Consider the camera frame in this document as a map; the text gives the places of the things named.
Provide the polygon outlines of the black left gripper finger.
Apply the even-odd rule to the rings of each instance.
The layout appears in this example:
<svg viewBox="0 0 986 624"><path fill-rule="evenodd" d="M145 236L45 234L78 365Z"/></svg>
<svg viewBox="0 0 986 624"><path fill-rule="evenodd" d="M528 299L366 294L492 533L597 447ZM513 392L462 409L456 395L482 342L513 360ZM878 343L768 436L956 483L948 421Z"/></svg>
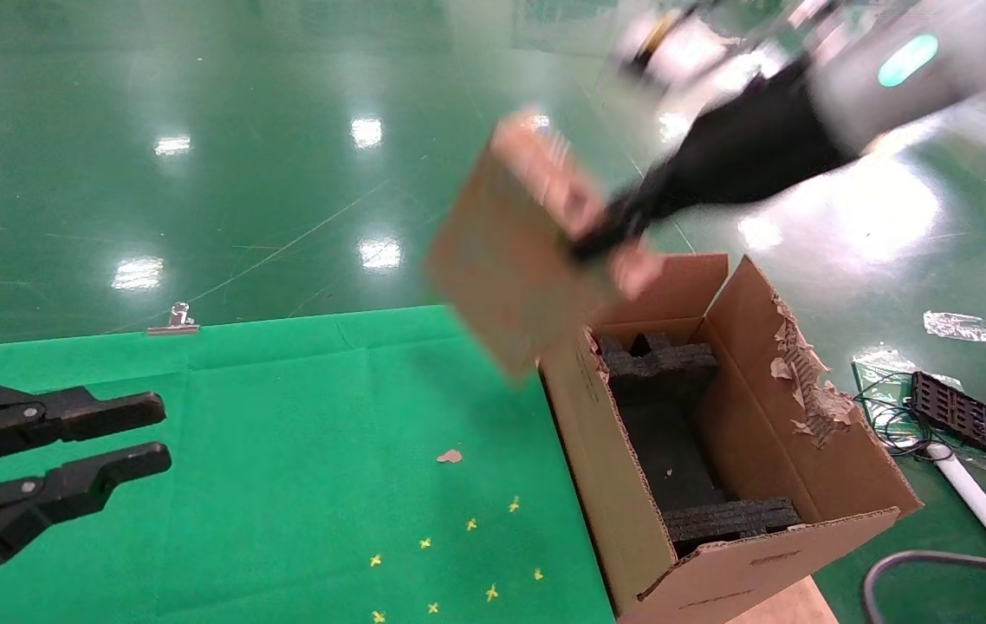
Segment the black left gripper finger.
<svg viewBox="0 0 986 624"><path fill-rule="evenodd" d="M117 486L168 471L172 455L150 442L77 459L41 477L0 483L0 566L46 530L105 509Z"/></svg>
<svg viewBox="0 0 986 624"><path fill-rule="evenodd" d="M85 387L25 393L0 386L0 458L56 442L88 441L165 419L152 392L96 399Z"/></svg>

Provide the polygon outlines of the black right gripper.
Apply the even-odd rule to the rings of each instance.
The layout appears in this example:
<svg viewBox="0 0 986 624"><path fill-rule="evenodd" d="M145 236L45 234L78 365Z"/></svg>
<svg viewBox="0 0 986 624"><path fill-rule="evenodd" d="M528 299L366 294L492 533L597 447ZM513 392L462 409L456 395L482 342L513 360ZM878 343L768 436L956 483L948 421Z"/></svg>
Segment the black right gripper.
<svg viewBox="0 0 986 624"><path fill-rule="evenodd" d="M700 114L680 145L617 193L600 221L571 244L571 257L599 261L653 224L696 205L750 205L859 158L818 114L802 56L778 74Z"/></svg>

